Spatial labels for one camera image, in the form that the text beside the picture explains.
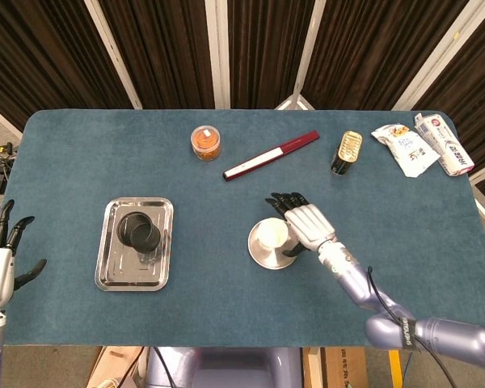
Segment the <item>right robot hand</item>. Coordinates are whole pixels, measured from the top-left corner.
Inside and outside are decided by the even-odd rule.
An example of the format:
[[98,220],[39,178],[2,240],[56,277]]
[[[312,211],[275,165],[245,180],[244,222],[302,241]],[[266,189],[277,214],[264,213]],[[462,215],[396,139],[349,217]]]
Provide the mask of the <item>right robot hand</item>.
[[325,242],[337,242],[335,228],[317,206],[311,204],[301,193],[272,192],[269,203],[287,222],[295,233],[298,243],[282,253],[287,257],[300,255],[303,251],[318,251]]

